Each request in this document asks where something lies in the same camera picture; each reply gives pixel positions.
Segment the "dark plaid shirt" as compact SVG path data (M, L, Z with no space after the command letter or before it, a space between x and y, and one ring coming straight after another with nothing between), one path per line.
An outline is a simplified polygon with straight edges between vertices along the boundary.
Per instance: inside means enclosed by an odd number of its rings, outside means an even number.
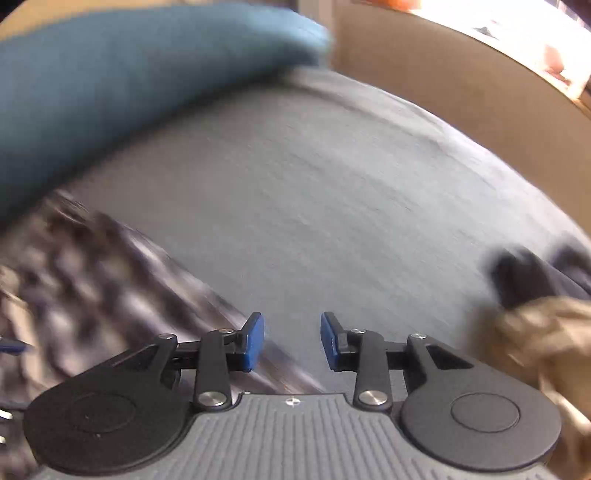
M1 475L41 463L78 477L149 475L186 436L199 342L249 319L140 232L55 194L1 245L1 338L22 355L32 399ZM264 339L240 393L318 394L322 385Z

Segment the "blue pillow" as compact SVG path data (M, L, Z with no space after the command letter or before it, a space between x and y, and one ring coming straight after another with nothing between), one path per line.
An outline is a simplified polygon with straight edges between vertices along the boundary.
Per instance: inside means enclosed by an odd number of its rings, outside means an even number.
M297 66L331 36L246 3L89 13L1 44L1 220L189 103Z

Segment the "beige trousers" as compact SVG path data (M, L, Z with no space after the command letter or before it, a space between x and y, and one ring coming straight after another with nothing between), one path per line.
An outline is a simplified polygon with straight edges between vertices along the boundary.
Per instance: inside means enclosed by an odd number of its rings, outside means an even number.
M494 368L542 392L562 433L549 468L561 479L590 477L590 302L545 297L481 314L473 345Z

